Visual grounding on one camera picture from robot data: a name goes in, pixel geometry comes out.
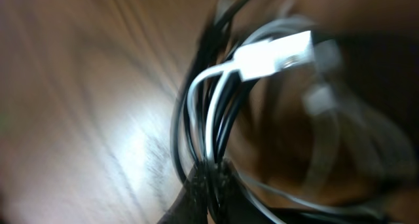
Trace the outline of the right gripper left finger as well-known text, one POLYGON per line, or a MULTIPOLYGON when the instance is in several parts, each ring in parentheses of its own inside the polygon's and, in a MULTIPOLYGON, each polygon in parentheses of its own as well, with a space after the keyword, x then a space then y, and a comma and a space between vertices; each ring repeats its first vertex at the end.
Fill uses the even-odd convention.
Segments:
POLYGON ((158 224, 208 224, 208 207, 202 174, 194 166, 181 192, 158 224))

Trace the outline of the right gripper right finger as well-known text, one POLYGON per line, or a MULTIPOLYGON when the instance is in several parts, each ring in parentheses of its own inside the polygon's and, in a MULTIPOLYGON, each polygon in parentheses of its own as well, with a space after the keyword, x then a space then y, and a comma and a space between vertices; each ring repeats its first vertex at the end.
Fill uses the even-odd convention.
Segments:
POLYGON ((216 164, 215 190, 218 210, 215 223, 224 224, 269 224, 278 223, 278 218, 269 212, 237 178, 231 162, 216 164))

